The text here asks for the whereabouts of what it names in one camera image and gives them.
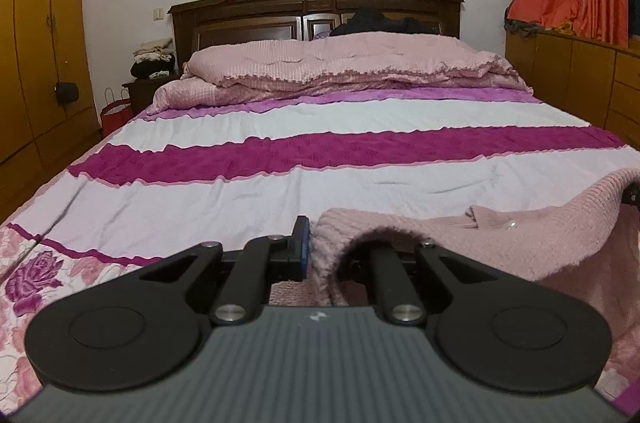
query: metal screw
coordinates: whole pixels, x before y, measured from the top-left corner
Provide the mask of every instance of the metal screw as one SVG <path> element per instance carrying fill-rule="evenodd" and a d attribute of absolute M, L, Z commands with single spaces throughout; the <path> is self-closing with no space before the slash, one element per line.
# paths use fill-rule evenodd
<path fill-rule="evenodd" d="M 216 309 L 216 317 L 225 322 L 238 322 L 246 316 L 246 310 L 237 304 L 223 304 Z"/>
<path fill-rule="evenodd" d="M 422 310 L 413 304 L 401 304 L 393 308 L 391 315 L 401 322 L 415 322 L 422 316 Z"/>

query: pink blanket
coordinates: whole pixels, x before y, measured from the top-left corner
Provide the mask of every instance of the pink blanket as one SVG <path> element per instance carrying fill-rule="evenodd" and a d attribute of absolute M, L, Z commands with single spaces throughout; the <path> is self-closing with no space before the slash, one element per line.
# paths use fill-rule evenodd
<path fill-rule="evenodd" d="M 415 86 L 528 90 L 505 59 L 452 37 L 369 32 L 212 46 L 156 92 L 148 114 L 267 98 Z"/>
<path fill-rule="evenodd" d="M 396 248 L 406 251 L 413 251 L 418 241 L 436 241 L 460 255 L 588 302 L 612 330 L 615 346 L 609 367 L 637 377 L 640 216 L 636 207 L 621 206 L 623 191 L 634 182 L 640 182 L 639 169 L 620 170 L 562 207 L 529 212 L 471 207 L 463 217 L 419 220 L 331 209 L 312 230 L 309 281 L 275 285 L 271 300 L 284 305 L 308 305 L 313 300 L 319 305 L 348 304 L 354 287 L 345 291 L 338 286 L 335 272 L 352 248 L 381 237 L 391 238 Z"/>

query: wooden wardrobe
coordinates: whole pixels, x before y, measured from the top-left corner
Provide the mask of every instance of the wooden wardrobe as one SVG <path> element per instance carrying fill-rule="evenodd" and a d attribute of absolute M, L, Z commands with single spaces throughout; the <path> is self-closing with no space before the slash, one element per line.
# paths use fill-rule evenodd
<path fill-rule="evenodd" d="M 640 150 L 640 46 L 542 31 L 507 34 L 507 60 L 540 100 Z"/>
<path fill-rule="evenodd" d="M 56 101 L 75 82 L 78 101 Z M 0 0 L 0 223 L 100 140 L 82 0 Z"/>

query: pink quilt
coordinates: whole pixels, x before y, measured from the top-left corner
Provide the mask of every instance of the pink quilt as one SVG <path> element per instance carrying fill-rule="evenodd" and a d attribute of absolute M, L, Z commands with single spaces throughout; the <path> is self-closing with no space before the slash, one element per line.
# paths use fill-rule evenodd
<path fill-rule="evenodd" d="M 504 58 L 453 37 L 369 32 L 314 42 L 261 40 L 212 46 L 185 64 L 181 80 L 146 110 L 227 106 L 336 91 L 446 88 L 528 90 Z"/>

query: pink rose print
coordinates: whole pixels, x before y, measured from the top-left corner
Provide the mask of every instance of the pink rose print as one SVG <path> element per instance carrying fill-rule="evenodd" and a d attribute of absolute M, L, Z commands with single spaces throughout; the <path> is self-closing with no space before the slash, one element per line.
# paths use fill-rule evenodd
<path fill-rule="evenodd" d="M 24 353 L 24 334 L 27 330 L 27 326 L 31 323 L 34 316 L 35 316 L 35 313 L 27 313 L 25 316 L 23 316 L 20 319 L 20 321 L 18 322 L 18 325 L 11 330 L 12 346 L 19 353 Z"/>
<path fill-rule="evenodd" d="M 24 238 L 14 229 L 0 229 L 0 257 L 15 257 Z"/>
<path fill-rule="evenodd" d="M 18 382 L 15 384 L 14 394 L 18 398 L 17 405 L 20 406 L 31 399 L 40 390 L 41 385 L 26 356 L 18 358 L 15 370 L 18 373 Z"/>
<path fill-rule="evenodd" d="M 78 262 L 73 265 L 69 272 L 69 276 L 75 277 L 80 274 L 84 285 L 91 286 L 96 280 L 98 280 L 100 272 L 107 266 L 107 264 L 100 262 L 95 257 L 82 257 L 82 259 L 79 259 Z"/>
<path fill-rule="evenodd" d="M 0 351 L 4 351 L 6 346 L 10 309 L 9 302 L 0 295 Z"/>
<path fill-rule="evenodd" d="M 17 317 L 37 313 L 42 305 L 40 291 L 46 287 L 62 286 L 62 282 L 56 278 L 62 263 L 62 260 L 56 261 L 52 251 L 47 250 L 14 271 L 6 282 L 4 292 L 7 298 L 14 302 Z"/>

